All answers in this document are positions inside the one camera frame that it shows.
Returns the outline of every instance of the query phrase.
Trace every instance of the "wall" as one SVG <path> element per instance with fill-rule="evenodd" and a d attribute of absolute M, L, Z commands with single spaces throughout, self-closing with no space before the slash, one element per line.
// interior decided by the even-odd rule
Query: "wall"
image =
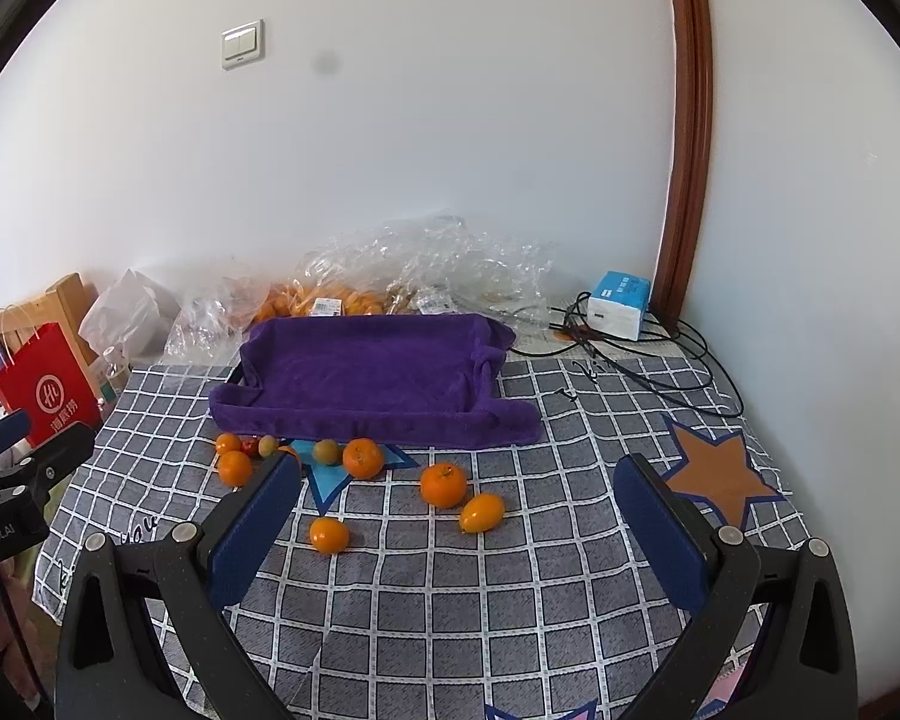
<path fill-rule="evenodd" d="M 256 18 L 266 59 L 223 71 Z M 649 276 L 673 88 L 670 0 L 60 0 L 0 77 L 0 304 L 443 208 Z"/>
<path fill-rule="evenodd" d="M 900 682 L 900 51 L 858 0 L 712 0 L 687 317 L 828 539 L 860 691 Z"/>

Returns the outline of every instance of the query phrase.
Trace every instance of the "bag handle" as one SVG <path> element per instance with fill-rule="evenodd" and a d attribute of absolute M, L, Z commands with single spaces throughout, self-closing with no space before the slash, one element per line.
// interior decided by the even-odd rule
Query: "bag handle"
<path fill-rule="evenodd" d="M 26 317 L 26 321 L 30 322 L 32 327 L 34 327 L 34 336 L 36 336 L 37 338 L 40 338 L 39 327 L 37 327 L 36 323 L 34 322 L 34 318 L 31 317 L 29 312 L 19 303 L 10 303 L 10 305 L 7 305 L 7 307 L 5 309 L 3 309 L 2 312 L 0 312 L 0 338 L 1 338 L 1 343 L 4 345 L 5 351 L 7 351 L 6 359 L 4 359 L 4 356 L 2 355 L 2 352 L 0 351 L 0 362 L 2 362 L 4 364 L 4 366 L 6 366 L 8 364 L 16 365 L 16 362 L 13 362 L 13 354 L 10 352 L 10 347 L 7 346 L 7 339 L 4 338 L 4 326 L 7 323 L 7 313 L 10 312 L 11 308 L 18 308 L 23 312 L 24 317 Z"/>

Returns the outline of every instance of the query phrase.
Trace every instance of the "plastic bag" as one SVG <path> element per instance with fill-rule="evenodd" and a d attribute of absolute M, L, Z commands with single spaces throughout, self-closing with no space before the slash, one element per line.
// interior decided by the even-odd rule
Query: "plastic bag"
<path fill-rule="evenodd" d="M 79 335 L 98 355 L 119 346 L 127 359 L 133 359 L 159 352 L 169 328 L 170 319 L 161 316 L 156 294 L 144 276 L 127 271 L 90 306 Z"/>
<path fill-rule="evenodd" d="M 225 278 L 183 301 L 161 359 L 165 365 L 228 365 L 266 301 L 269 279 Z"/>
<path fill-rule="evenodd" d="M 308 254 L 254 320 L 466 311 L 546 325 L 550 266 L 540 245 L 471 233 L 460 217 L 396 220 Z"/>

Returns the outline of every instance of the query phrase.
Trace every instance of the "white wall switch plate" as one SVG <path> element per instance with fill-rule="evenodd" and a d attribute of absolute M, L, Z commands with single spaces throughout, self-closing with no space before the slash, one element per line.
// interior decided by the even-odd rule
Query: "white wall switch plate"
<path fill-rule="evenodd" d="M 221 35 L 221 63 L 223 69 L 229 70 L 237 65 L 263 58 L 264 23 L 257 19 Z"/>

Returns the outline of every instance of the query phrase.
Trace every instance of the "star pattern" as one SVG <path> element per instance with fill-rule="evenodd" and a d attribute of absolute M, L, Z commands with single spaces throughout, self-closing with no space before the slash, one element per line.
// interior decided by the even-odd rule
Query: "star pattern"
<path fill-rule="evenodd" d="M 519 717 L 509 714 L 509 712 L 501 712 L 500 709 L 495 709 L 490 704 L 484 704 L 484 714 L 485 720 L 520 720 Z M 597 702 L 591 701 L 579 709 L 574 709 L 569 714 L 561 715 L 557 720 L 596 720 L 596 717 Z"/>
<path fill-rule="evenodd" d="M 343 492 L 353 477 L 346 472 L 343 466 L 324 466 L 314 460 L 311 452 L 316 442 L 305 442 L 304 440 L 296 440 L 290 442 L 293 451 L 296 452 L 303 466 L 303 472 L 306 476 L 310 490 L 314 495 L 314 505 L 320 516 L 330 511 L 333 502 L 338 495 Z M 380 445 L 381 451 L 384 453 L 384 470 L 386 469 L 414 469 L 418 464 L 396 446 Z"/>
<path fill-rule="evenodd" d="M 742 430 L 716 440 L 666 419 L 682 459 L 663 475 L 677 495 L 708 504 L 720 522 L 746 530 L 751 504 L 785 500 L 754 468 Z"/>

